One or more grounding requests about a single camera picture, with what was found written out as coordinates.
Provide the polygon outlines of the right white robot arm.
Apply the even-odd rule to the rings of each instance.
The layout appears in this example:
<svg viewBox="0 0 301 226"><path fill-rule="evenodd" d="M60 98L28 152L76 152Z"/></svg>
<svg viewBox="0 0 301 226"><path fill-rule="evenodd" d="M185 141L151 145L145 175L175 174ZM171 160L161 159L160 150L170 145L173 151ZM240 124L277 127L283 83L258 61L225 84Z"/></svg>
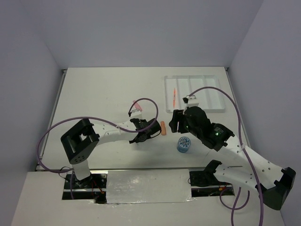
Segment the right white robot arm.
<svg viewBox="0 0 301 226"><path fill-rule="evenodd" d="M205 181L215 184L228 179L230 183L242 185L251 190L262 191L263 203L274 210L281 210L289 195L296 172L282 168L263 158L250 147L242 147L239 138L227 127L210 122L206 113L198 106L186 110L174 110L169 127L173 133L191 133L204 146L228 156L246 172L229 169L220 161L211 161L204 173Z"/></svg>

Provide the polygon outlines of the orange highlighter pen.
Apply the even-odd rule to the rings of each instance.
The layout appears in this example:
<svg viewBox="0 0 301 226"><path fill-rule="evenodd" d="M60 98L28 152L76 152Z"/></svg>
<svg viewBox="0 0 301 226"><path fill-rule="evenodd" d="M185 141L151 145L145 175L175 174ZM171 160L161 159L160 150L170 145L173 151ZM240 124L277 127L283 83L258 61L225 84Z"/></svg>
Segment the orange highlighter pen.
<svg viewBox="0 0 301 226"><path fill-rule="evenodd" d="M176 108L176 88L173 90L173 108Z"/></svg>

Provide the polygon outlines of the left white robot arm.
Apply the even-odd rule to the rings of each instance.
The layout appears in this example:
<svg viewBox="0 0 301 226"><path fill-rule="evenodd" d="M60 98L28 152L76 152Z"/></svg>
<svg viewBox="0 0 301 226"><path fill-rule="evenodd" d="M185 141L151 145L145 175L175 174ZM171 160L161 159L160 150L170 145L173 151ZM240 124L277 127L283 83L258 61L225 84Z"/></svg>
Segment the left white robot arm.
<svg viewBox="0 0 301 226"><path fill-rule="evenodd" d="M75 182L86 188L93 180L88 158L98 145L115 141L141 143L160 133L161 126L155 119L132 118L116 126L93 124L89 119L82 119L61 136L61 143L73 167Z"/></svg>

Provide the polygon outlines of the orange translucent cap case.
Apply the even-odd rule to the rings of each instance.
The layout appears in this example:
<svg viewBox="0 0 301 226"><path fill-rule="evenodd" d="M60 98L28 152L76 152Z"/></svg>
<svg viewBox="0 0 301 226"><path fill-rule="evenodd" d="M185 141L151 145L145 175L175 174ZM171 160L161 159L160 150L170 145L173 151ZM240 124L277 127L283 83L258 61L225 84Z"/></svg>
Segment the orange translucent cap case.
<svg viewBox="0 0 301 226"><path fill-rule="evenodd" d="M161 126L161 135L166 136L166 125L164 121L160 122L160 126Z"/></svg>

